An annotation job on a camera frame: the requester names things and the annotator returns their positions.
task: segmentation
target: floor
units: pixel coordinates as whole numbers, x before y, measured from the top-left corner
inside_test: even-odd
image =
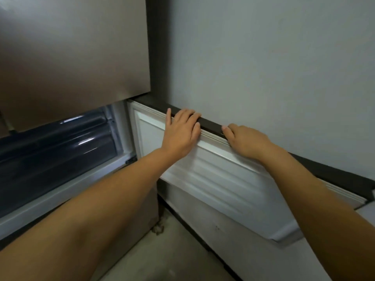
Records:
[[[101,281],[234,281],[223,264],[166,209],[161,225],[163,231],[162,227],[158,234],[150,231]]]

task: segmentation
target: person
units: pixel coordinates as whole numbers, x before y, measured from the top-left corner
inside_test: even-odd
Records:
[[[64,203],[0,252],[0,280],[88,280],[157,179],[195,146],[194,110],[166,114],[162,146]],[[268,137],[222,127],[240,155],[276,181],[316,257],[333,280],[375,279],[375,228]]]

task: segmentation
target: human hand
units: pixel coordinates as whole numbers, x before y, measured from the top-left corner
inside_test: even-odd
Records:
[[[264,151],[273,146],[267,135],[250,127],[231,123],[222,126],[222,130],[232,148],[248,158],[260,160]]]
[[[197,122],[201,116],[192,109],[181,109],[172,122],[171,109],[165,118],[165,132],[161,149],[175,161],[185,157],[198,141],[201,125]]]

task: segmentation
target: dark plastic drawer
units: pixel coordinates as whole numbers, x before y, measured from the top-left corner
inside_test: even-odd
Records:
[[[0,217],[117,155],[104,113],[84,117],[0,141]]]

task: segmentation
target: person's left arm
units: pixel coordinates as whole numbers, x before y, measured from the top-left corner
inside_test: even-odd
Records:
[[[194,110],[167,111],[161,148],[69,200],[0,252],[0,280],[88,280],[157,179],[195,146]]]

